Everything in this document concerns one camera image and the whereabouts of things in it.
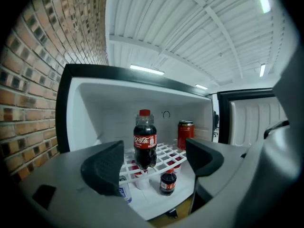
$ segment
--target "bottle label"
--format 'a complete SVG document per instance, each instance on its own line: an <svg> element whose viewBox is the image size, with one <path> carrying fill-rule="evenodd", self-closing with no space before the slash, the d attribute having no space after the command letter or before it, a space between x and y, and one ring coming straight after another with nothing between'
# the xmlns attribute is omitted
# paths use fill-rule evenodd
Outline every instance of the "bottle label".
<svg viewBox="0 0 304 228"><path fill-rule="evenodd" d="M148 136L134 135L134 147L139 149L150 149L156 146L156 134Z"/></svg>
<svg viewBox="0 0 304 228"><path fill-rule="evenodd" d="M175 187L175 183L166 184L166 183L161 181L161 187L166 189L166 190L170 190L170 189L173 189Z"/></svg>

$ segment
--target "red can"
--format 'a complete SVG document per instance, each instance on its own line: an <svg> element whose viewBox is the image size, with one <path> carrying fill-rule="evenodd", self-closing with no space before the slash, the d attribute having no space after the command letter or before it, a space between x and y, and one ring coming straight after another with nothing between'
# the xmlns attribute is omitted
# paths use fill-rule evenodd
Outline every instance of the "red can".
<svg viewBox="0 0 304 228"><path fill-rule="evenodd" d="M194 138L193 121L182 120L178 125L177 147L181 150L186 150L186 139Z"/></svg>

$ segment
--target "white corrugated ceiling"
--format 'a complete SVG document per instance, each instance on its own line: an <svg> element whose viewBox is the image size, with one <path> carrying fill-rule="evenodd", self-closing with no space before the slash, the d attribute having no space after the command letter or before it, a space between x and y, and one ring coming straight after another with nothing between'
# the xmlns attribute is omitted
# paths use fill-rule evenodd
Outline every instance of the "white corrugated ceiling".
<svg viewBox="0 0 304 228"><path fill-rule="evenodd" d="M283 8L270 3L264 14L259 0L107 0L109 64L157 68L211 91L278 76L297 34Z"/></svg>

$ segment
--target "plastic grid shelf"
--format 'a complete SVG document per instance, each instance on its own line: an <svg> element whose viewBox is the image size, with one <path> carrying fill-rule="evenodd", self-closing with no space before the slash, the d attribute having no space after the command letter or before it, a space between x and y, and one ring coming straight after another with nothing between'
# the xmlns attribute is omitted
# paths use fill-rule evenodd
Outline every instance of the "plastic grid shelf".
<svg viewBox="0 0 304 228"><path fill-rule="evenodd" d="M165 171L172 169L173 167L183 163L187 160L186 152L179 150L176 146L176 143L167 144L167 143L159 143L156 146L156 154L157 161L156 165L151 168L148 168L148 172L145 173L143 170L137 169L132 170L133 166L136 166L135 163L132 163L134 160L134 152L128 152L124 155L124 163L120 169L119 176L124 176L126 178L125 181L120 181L119 185L125 183L135 182L137 180L146 179L153 175L162 174ZM169 165L169 161L174 161L174 164ZM142 177L135 177L135 173L141 172Z"/></svg>

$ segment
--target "brick wall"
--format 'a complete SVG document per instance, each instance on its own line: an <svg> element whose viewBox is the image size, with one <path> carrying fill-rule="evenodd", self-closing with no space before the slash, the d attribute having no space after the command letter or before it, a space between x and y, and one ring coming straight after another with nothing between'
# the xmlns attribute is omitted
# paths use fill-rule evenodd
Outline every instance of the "brick wall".
<svg viewBox="0 0 304 228"><path fill-rule="evenodd" d="M55 107L67 63L108 65L106 0L31 0L0 59L0 153L16 183L57 156Z"/></svg>

